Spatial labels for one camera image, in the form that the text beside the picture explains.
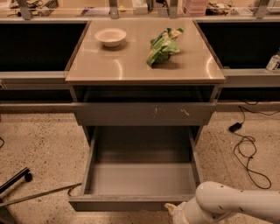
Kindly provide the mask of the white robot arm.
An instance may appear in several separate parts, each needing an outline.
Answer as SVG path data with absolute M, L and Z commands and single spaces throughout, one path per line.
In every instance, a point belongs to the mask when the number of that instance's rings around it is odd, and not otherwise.
M 213 181 L 200 184 L 189 201 L 165 207 L 173 224 L 215 224 L 235 214 L 280 224 L 279 191 L 239 190 Z

